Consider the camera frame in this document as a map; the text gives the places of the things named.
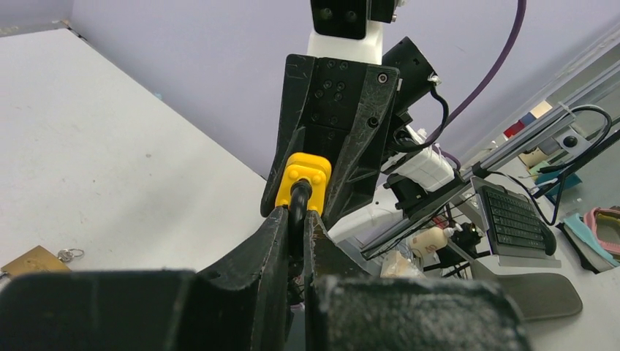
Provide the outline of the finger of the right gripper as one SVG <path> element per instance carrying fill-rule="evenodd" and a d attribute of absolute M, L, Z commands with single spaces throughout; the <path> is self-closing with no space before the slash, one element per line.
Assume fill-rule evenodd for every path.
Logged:
<path fill-rule="evenodd" d="M 366 67 L 360 92 L 354 94 L 352 127 L 327 191 L 322 215 L 327 228 L 374 198 L 399 79 L 395 67 Z"/>
<path fill-rule="evenodd" d="M 289 54 L 286 58 L 276 151 L 260 202 L 260 214 L 264 217 L 275 207 L 288 157 L 301 148 L 298 125 L 307 101 L 314 68 L 315 58 L 312 56 Z"/>

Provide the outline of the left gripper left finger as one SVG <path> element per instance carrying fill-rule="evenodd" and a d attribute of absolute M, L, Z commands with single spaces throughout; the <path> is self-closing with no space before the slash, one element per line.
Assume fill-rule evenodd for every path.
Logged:
<path fill-rule="evenodd" d="M 200 272 L 32 273 L 1 291 L 3 350 L 282 350 L 288 212 Z"/>

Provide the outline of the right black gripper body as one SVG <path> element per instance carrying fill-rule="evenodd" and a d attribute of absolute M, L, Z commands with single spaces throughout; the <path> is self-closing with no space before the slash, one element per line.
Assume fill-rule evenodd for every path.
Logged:
<path fill-rule="evenodd" d="M 301 121 L 301 151 L 337 160 L 363 152 L 361 133 L 354 130 L 368 63 L 315 58 L 315 68 Z"/>

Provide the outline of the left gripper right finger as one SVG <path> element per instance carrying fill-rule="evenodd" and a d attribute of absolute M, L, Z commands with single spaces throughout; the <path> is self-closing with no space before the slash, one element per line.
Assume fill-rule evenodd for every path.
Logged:
<path fill-rule="evenodd" d="M 530 350 L 513 300 L 497 284 L 367 274 L 304 221 L 306 349 Z"/>

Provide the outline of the yellow padlock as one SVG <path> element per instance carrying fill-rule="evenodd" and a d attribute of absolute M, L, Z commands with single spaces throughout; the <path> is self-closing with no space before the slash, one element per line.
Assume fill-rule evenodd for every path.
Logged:
<path fill-rule="evenodd" d="M 331 163 L 323 156 L 298 152 L 287 160 L 275 205 L 288 210 L 289 251 L 295 259 L 303 255 L 307 212 L 323 212 L 331 172 Z"/>

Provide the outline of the large brass padlock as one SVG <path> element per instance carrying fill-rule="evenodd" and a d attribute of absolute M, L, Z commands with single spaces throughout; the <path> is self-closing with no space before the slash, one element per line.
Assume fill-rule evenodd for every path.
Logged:
<path fill-rule="evenodd" d="M 69 263 L 83 257 L 82 249 L 61 249 L 53 253 L 42 246 L 35 246 L 1 267 L 1 279 L 14 279 L 30 273 L 70 271 Z"/>

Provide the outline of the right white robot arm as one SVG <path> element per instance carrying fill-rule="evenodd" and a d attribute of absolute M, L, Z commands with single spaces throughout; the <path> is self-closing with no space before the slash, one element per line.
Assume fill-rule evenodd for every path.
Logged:
<path fill-rule="evenodd" d="M 413 161 L 431 143 L 406 126 L 408 109 L 436 101 L 439 76 L 408 37 L 382 49 L 399 1 L 312 1 L 306 54 L 286 58 L 276 151 L 260 203 L 317 212 L 328 227 L 364 211 L 410 216 L 440 195 Z"/>

